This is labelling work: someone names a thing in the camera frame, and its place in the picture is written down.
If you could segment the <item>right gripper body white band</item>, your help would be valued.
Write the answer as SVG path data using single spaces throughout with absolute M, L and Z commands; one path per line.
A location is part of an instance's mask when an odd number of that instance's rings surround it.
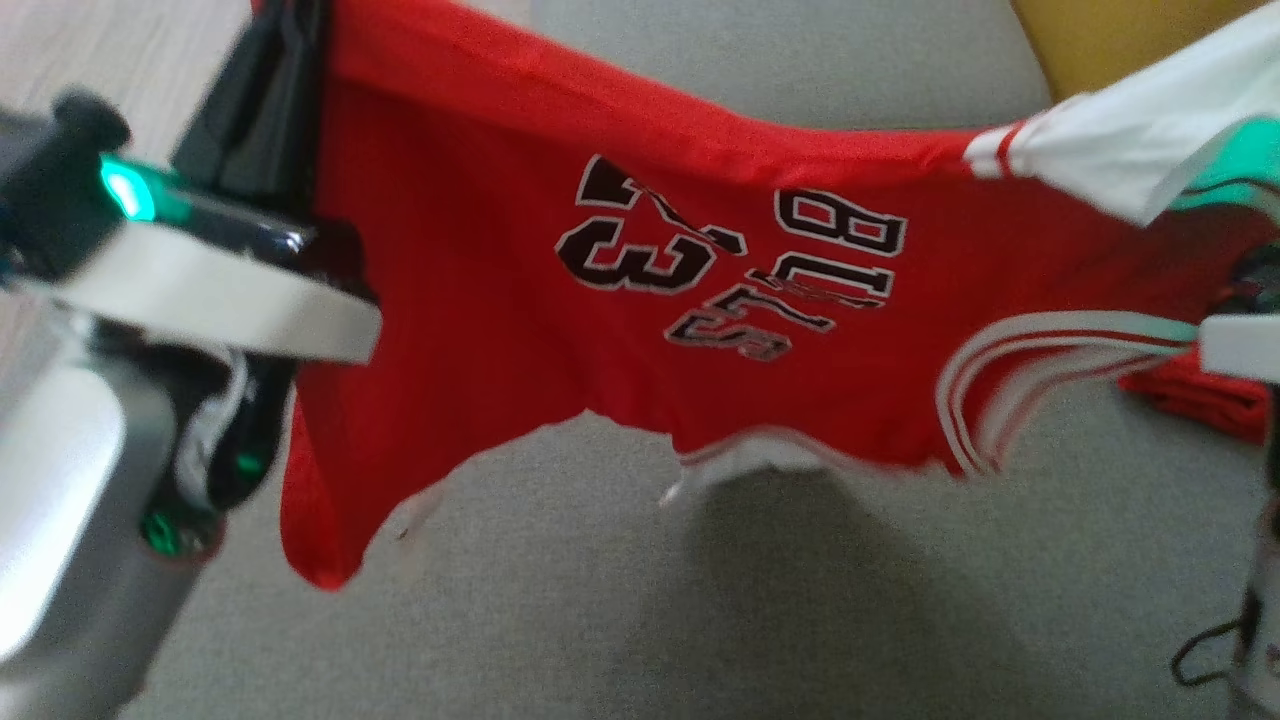
M 1280 383 L 1280 245 L 1266 245 L 1234 270 L 1213 311 L 1199 324 L 1204 370 Z

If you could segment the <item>red basketball jersey number 23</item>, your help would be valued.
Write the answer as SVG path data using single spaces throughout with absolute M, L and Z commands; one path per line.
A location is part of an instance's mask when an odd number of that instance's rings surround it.
M 983 129 L 778 126 L 454 0 L 335 0 L 317 201 L 381 333 L 306 366 L 288 561 L 342 588 L 406 498 L 595 413 L 694 477 L 996 473 L 1051 386 L 1187 350 L 1280 229 L 1175 209 L 1280 120 L 1280 0 Z

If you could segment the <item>small grey fabric sofa cushion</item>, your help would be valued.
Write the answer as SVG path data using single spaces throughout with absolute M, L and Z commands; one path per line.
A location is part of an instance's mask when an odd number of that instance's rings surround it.
M 1010 0 L 531 0 L 531 23 L 786 126 L 998 126 L 1052 102 Z

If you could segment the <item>large grey fabric sofa seat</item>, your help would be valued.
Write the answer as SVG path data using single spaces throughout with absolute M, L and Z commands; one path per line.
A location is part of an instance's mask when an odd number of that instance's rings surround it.
M 1004 478 L 694 477 L 595 413 L 406 498 L 303 579 L 257 501 L 124 720 L 1199 720 L 1165 669 L 1236 610 L 1256 454 L 1084 383 Z

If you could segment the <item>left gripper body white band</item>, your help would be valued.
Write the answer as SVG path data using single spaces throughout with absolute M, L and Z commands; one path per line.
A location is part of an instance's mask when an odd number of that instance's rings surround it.
M 358 241 L 151 167 L 105 165 L 99 179 L 119 223 L 68 270 L 40 275 L 24 264 L 15 287 L 221 359 L 228 380 L 198 406 L 175 477 L 195 506 L 237 505 L 275 460 L 298 365 L 372 356 L 378 302 L 357 274 L 315 266 L 328 250 L 358 251 Z

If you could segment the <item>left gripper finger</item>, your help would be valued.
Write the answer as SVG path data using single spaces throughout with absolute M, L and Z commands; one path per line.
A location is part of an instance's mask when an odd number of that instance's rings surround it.
M 230 161 L 247 147 L 275 68 L 282 19 L 291 0 L 265 0 L 228 51 L 175 149 L 175 172 L 188 184 L 229 199 L 269 205 L 253 179 L 233 179 Z
M 251 196 L 307 217 L 314 204 L 332 0 L 262 0 L 268 83 L 250 137 Z

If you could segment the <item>yellow sofa back cushion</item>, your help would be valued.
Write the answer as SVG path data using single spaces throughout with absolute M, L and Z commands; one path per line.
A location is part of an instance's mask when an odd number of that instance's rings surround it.
M 1011 0 L 1053 100 L 1101 90 L 1270 0 Z

